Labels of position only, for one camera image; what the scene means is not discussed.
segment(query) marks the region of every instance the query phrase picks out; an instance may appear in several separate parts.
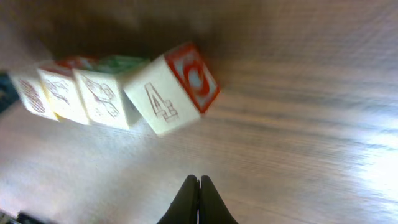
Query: printed number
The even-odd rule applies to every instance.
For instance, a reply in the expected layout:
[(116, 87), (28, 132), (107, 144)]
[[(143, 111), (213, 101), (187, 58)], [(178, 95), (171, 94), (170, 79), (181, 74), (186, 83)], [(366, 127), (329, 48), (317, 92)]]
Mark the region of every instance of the printed number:
[(173, 108), (172, 102), (170, 100), (164, 101), (152, 83), (145, 84), (145, 90), (156, 117), (163, 117), (167, 123), (175, 121), (178, 118), (177, 110)]
[[(190, 72), (196, 70), (198, 74), (199, 80), (201, 80), (201, 87), (192, 86), (189, 78)], [(210, 92), (209, 81), (206, 78), (206, 74), (203, 71), (203, 64), (194, 60), (190, 63), (184, 62), (184, 69), (183, 69), (184, 79), (189, 84), (190, 89), (194, 92), (194, 94), (198, 96), (206, 96)]]

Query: wooden surface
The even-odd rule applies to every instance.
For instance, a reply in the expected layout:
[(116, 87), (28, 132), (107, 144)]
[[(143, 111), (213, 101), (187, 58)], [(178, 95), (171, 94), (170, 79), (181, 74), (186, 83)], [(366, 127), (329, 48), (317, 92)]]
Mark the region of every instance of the wooden surface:
[(126, 132), (15, 105), (0, 117), (1, 209), (156, 223), (195, 174), (239, 223), (398, 222), (396, 1), (0, 5), (4, 68), (36, 58), (34, 39), (59, 56), (193, 39), (222, 86), (205, 119), (162, 138), (143, 120)]

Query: black object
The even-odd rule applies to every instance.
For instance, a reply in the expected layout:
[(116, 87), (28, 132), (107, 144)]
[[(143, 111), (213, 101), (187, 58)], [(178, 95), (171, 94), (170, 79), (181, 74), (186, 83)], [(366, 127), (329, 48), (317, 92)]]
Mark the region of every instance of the black object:
[(44, 222), (41, 222), (38, 219), (33, 218), (32, 216), (23, 212), (20, 212), (18, 214), (17, 222), (20, 224), (44, 224)]
[(0, 113), (5, 111), (18, 99), (17, 91), (14, 89), (7, 73), (0, 70)]
[(0, 210), (0, 223), (1, 224), (45, 224), (32, 216), (20, 212), (17, 218), (14, 218)]
[(158, 224), (238, 224), (210, 177), (189, 175)]

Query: wood grain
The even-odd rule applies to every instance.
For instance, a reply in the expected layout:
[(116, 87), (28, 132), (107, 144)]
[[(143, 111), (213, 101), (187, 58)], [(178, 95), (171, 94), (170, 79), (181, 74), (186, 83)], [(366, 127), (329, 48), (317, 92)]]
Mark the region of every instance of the wood grain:
[(0, 117), (0, 209), (156, 223), (194, 174), (239, 223), (398, 222), (395, 1), (0, 4), (3, 68), (37, 58), (33, 40), (56, 57), (154, 57), (192, 39), (222, 85), (205, 119), (162, 138), (143, 120), (127, 132), (15, 105)]

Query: red block face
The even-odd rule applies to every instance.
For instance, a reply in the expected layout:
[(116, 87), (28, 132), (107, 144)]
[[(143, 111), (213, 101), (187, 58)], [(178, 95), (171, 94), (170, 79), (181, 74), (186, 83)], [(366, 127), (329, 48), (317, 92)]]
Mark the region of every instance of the red block face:
[(54, 64), (43, 65), (40, 69), (72, 77), (73, 68), (91, 67), (95, 62), (96, 60), (93, 58), (76, 56), (57, 61)]
[(165, 56), (167, 64), (200, 113), (204, 113), (220, 92), (205, 62), (193, 44), (184, 45)]

